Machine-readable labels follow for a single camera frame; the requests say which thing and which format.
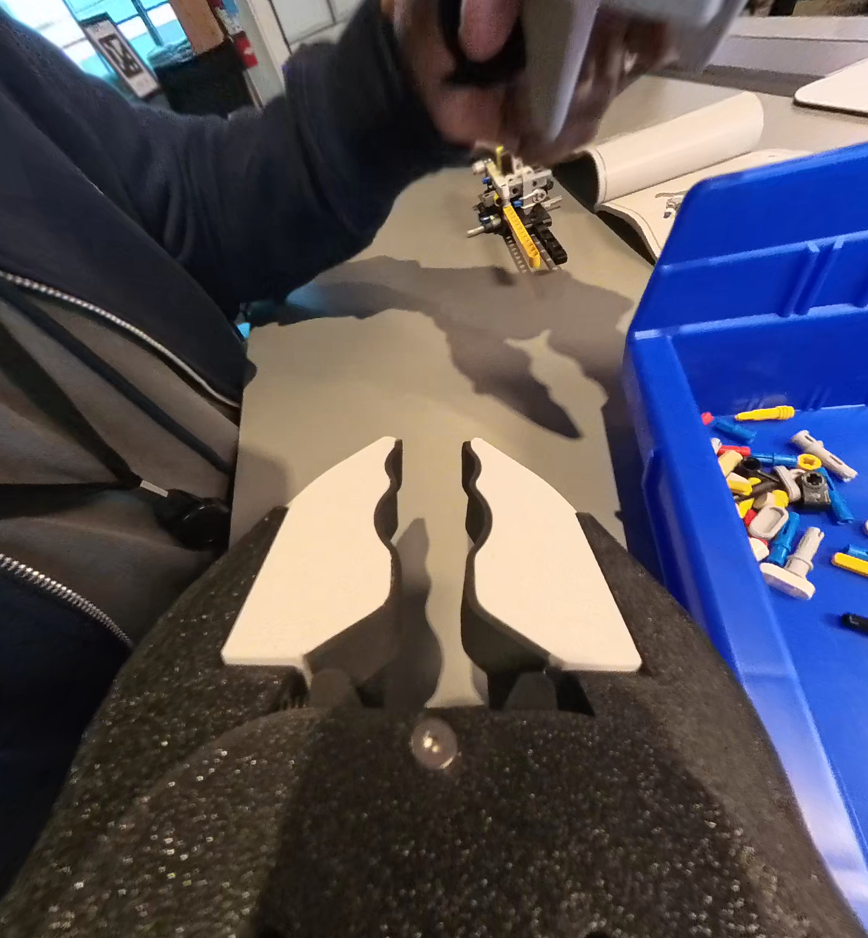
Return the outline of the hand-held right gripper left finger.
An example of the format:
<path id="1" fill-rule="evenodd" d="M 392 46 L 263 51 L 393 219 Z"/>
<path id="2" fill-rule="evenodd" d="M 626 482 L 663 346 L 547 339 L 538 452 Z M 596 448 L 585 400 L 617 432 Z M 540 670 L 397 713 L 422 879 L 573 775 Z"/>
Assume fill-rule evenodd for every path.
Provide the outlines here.
<path id="1" fill-rule="evenodd" d="M 396 658 L 402 441 L 381 437 L 294 496 L 221 649 L 229 666 L 384 671 Z"/>

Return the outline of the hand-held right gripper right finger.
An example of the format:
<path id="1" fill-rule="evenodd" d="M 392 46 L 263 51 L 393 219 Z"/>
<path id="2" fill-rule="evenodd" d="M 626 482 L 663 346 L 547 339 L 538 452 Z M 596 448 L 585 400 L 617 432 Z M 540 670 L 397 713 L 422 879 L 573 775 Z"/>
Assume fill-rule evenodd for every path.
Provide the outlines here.
<path id="1" fill-rule="evenodd" d="M 487 674 L 635 673 L 642 659 L 576 509 L 485 439 L 463 444 L 462 635 Z"/>

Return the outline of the partly built lego model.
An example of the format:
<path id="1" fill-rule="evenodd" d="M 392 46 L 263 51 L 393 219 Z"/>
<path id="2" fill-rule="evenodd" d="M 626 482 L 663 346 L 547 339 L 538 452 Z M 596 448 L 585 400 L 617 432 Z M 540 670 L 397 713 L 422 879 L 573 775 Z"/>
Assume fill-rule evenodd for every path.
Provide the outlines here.
<path id="1" fill-rule="evenodd" d="M 544 275 L 568 263 L 568 252 L 553 231 L 552 211 L 561 199 L 551 169 L 496 146 L 481 150 L 472 170 L 483 190 L 467 238 L 499 236 L 516 267 L 531 274 Z"/>

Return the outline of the blue plastic bin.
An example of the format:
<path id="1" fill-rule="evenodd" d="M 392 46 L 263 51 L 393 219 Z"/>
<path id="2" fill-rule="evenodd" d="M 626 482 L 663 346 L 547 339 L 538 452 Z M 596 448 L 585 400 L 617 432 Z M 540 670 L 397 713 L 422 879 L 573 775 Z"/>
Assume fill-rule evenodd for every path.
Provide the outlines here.
<path id="1" fill-rule="evenodd" d="M 706 180 L 684 199 L 630 327 L 627 397 L 669 590 L 706 629 L 764 722 L 806 826 L 868 931 L 868 144 Z M 851 522 L 824 531 L 804 600 L 764 582 L 704 414 L 756 424 L 760 455 L 801 430 L 858 473 Z"/>

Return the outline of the cluster of small lego pieces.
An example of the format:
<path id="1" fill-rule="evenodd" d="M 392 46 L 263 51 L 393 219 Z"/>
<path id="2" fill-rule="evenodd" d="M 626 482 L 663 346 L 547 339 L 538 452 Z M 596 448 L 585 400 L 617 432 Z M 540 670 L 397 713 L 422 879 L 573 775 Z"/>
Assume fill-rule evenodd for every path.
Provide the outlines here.
<path id="1" fill-rule="evenodd" d="M 826 529 L 868 541 L 845 494 L 860 475 L 809 429 L 789 430 L 779 450 L 762 450 L 757 424 L 789 424 L 801 412 L 787 404 L 732 415 L 700 414 L 725 485 L 762 579 L 775 595 L 810 601 Z"/>

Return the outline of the person's left forearm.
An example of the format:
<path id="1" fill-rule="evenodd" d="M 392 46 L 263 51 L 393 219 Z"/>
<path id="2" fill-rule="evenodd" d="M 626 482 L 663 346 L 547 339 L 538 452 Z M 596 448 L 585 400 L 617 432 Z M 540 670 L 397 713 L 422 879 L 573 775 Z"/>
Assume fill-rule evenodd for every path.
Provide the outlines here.
<path id="1" fill-rule="evenodd" d="M 420 63 L 381 2 L 300 48 L 284 92 L 229 119 L 160 115 L 127 147 L 136 216 L 216 306 L 278 299 L 351 259 L 399 195 L 466 161 L 437 128 Z"/>

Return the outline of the lego instruction booklet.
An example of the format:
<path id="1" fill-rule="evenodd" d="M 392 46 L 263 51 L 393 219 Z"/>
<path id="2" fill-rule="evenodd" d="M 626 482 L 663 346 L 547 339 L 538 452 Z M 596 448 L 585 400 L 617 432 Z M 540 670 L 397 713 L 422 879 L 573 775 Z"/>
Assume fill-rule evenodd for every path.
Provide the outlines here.
<path id="1" fill-rule="evenodd" d="M 559 163 L 553 175 L 580 205 L 655 264 L 687 193 L 697 184 L 809 155 L 759 148 L 764 127 L 761 100 L 740 92 L 585 147 Z"/>

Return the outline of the person's left hand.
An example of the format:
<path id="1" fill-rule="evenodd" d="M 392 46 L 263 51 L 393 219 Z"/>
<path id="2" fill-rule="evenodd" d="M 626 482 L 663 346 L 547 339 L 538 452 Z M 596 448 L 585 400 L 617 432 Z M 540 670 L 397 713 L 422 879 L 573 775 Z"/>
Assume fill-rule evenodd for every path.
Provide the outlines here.
<path id="1" fill-rule="evenodd" d="M 641 76 L 675 59 L 668 27 L 613 11 L 595 20 L 567 117 L 549 140 L 529 110 L 523 79 L 488 88 L 452 85 L 450 50 L 440 29 L 437 2 L 382 2 L 407 70 L 434 125 L 450 144 L 471 150 L 500 145 L 530 164 L 549 167 L 595 138 L 613 100 Z"/>

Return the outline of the black white marker sign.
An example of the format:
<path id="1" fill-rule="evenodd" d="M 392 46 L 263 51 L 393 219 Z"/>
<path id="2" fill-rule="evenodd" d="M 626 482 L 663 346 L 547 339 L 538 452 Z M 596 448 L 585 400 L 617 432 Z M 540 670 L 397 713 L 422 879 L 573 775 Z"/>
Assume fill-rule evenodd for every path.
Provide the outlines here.
<path id="1" fill-rule="evenodd" d="M 79 20 L 78 25 L 130 95 L 152 100 L 162 94 L 157 77 L 110 16 L 100 13 Z"/>

